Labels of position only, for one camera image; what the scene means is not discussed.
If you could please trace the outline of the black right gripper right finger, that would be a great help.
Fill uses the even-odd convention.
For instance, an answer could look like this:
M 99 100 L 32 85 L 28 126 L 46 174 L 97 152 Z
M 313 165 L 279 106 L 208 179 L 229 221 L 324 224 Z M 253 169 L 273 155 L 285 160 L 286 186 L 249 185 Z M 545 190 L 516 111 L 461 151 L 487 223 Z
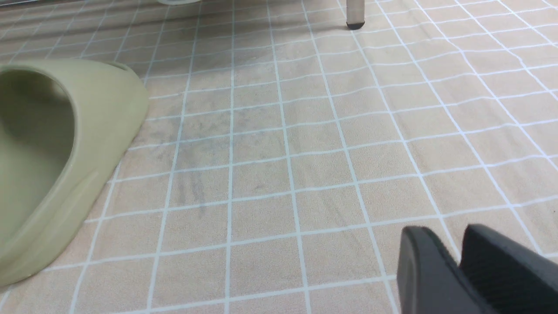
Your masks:
M 555 314 L 557 264 L 479 223 L 466 227 L 460 269 L 496 314 Z

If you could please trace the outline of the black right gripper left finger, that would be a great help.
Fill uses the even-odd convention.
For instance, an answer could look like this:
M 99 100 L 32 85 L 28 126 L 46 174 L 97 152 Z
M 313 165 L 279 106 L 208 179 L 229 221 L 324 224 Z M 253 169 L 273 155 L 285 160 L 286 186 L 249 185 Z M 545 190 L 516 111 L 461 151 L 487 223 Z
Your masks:
M 428 227 L 403 228 L 397 286 L 403 314 L 496 314 Z

